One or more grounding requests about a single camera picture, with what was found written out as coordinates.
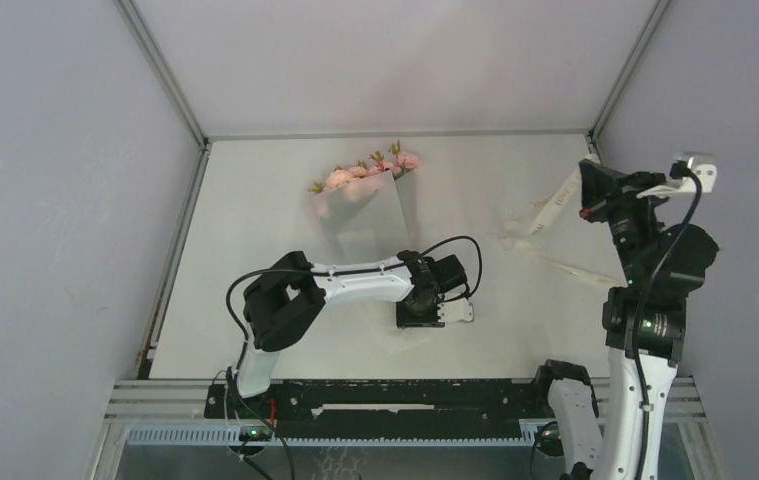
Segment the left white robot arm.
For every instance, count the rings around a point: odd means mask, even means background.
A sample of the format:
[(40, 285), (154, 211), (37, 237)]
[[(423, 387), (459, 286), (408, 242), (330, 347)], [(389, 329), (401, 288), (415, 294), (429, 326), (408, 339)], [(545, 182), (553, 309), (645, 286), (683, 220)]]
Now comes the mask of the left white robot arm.
[(436, 260), (403, 250), (374, 263), (326, 265), (289, 252), (227, 289), (227, 312), (244, 336), (228, 374), (229, 404), (245, 417), (260, 414), (280, 353), (299, 342), (326, 308), (386, 302), (394, 305), (400, 329), (442, 328), (473, 322), (471, 295), (455, 255)]

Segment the translucent white wrapping paper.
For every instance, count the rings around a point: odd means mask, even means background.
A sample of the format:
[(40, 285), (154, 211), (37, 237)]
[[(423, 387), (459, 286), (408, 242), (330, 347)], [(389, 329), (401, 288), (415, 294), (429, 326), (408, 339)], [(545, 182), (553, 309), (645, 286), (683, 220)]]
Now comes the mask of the translucent white wrapping paper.
[[(304, 195), (305, 213), (327, 265), (381, 261), (413, 248), (395, 180), (379, 174), (322, 193)], [(431, 343), (426, 330), (396, 326), (395, 305), (381, 300), (337, 300), (305, 337), (318, 343), (355, 342), (398, 354)]]

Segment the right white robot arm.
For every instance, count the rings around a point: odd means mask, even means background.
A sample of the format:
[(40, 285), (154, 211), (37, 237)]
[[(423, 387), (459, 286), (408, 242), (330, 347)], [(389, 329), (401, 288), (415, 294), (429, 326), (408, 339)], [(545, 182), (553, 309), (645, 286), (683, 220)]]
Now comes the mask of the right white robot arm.
[(622, 173), (579, 164), (580, 217), (610, 230), (626, 283), (602, 310), (610, 373), (601, 415), (584, 367), (548, 360), (534, 380), (534, 406), (553, 420), (535, 445), (561, 443), (566, 479), (654, 479), (664, 413), (683, 357), (687, 299), (719, 252), (694, 221), (718, 177), (715, 156), (684, 153), (668, 173)]

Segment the pink fake flower stem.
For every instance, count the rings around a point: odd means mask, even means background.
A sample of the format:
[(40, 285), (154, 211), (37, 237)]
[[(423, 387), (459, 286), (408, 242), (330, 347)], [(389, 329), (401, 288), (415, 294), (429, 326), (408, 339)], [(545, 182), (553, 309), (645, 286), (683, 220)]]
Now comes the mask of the pink fake flower stem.
[(367, 169), (369, 176), (390, 172), (395, 178), (397, 178), (402, 172), (402, 169), (396, 163), (386, 160), (380, 151), (375, 151), (369, 156), (369, 159), (373, 162), (373, 164)]
[(336, 190), (357, 180), (366, 178), (369, 171), (362, 166), (336, 168), (323, 182), (314, 182), (308, 189), (309, 193), (320, 194)]
[(391, 144), (389, 152), (393, 156), (391, 170), (395, 180), (420, 168), (422, 165), (420, 157), (414, 153), (405, 151), (399, 140)]

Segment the cream printed ribbon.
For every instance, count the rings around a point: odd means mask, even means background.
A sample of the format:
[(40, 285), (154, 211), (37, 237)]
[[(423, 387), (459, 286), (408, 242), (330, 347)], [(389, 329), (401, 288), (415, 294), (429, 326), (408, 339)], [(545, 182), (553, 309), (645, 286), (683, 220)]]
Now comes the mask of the cream printed ribbon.
[(524, 252), (581, 283), (604, 289), (624, 287), (624, 280), (555, 259), (534, 243), (534, 240), (543, 239), (543, 233), (555, 225), (580, 186), (580, 169), (575, 167), (558, 189), (533, 202), (524, 216), (504, 220), (498, 243), (505, 251)]

